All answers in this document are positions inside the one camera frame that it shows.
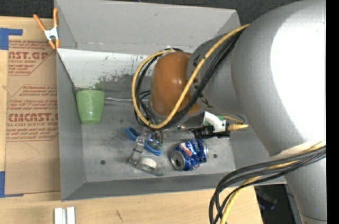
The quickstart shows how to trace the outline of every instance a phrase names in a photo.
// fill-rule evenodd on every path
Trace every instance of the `table surface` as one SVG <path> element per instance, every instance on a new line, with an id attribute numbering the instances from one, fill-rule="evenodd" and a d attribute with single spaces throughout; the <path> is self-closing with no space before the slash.
<path id="1" fill-rule="evenodd" d="M 11 28 L 31 18 L 1 17 L 0 28 Z M 8 51 L 0 50 L 0 171 L 5 169 L 5 122 Z M 208 223 L 208 204 L 214 190 L 120 196 L 60 201 L 60 192 L 25 194 L 0 199 L 0 222 L 53 223 L 53 209 L 76 208 L 76 223 Z M 253 187 L 235 201 L 228 223 L 262 224 Z"/>

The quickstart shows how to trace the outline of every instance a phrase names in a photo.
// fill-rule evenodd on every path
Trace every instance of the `metal clamp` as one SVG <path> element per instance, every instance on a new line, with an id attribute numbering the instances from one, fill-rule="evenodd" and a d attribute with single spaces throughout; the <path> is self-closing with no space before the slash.
<path id="1" fill-rule="evenodd" d="M 131 157 L 128 162 L 132 164 L 137 164 L 141 158 L 141 153 L 144 150 L 146 139 L 143 136 L 138 136 L 136 139 L 136 143 L 134 149 L 132 151 Z"/>

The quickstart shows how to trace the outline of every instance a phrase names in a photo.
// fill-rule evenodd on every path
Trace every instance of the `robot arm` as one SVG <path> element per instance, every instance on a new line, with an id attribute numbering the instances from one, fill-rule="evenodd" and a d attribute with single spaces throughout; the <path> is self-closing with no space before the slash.
<path id="1" fill-rule="evenodd" d="M 196 104 L 214 114 L 245 114 L 271 157 L 325 140 L 325 12 L 326 0 L 306 0 L 259 17 L 235 38 L 199 92 Z M 186 71 L 187 79 L 192 78 L 199 60 L 205 59 L 218 40 L 203 43 L 188 61 L 181 62 L 179 68 Z M 208 61 L 214 61 L 218 54 L 211 54 Z M 191 95 L 197 95 L 195 90 L 210 68 L 208 61 L 194 76 L 187 102 Z M 179 69 L 174 75 L 183 73 Z M 178 91 L 182 90 L 182 77 L 172 79 L 177 86 L 180 84 Z M 162 98 L 151 88 L 150 99 L 158 105 L 154 108 L 157 115 L 163 107 L 159 105 Z M 327 223 L 326 158 L 285 178 L 303 223 Z"/>

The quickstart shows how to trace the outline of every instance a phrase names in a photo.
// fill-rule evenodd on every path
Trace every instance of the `crushed soda can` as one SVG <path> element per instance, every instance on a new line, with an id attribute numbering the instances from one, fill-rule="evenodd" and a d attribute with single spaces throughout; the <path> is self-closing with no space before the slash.
<path id="1" fill-rule="evenodd" d="M 178 144 L 171 154 L 171 163 L 179 171 L 190 171 L 205 163 L 208 149 L 203 139 L 190 139 Z"/>

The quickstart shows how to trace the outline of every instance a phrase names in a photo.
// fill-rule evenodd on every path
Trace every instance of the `plastic cup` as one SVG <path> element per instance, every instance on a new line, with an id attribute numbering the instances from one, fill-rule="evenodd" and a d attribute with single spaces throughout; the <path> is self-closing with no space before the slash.
<path id="1" fill-rule="evenodd" d="M 85 89 L 76 93 L 76 103 L 82 124 L 101 122 L 105 93 L 95 89 Z"/>

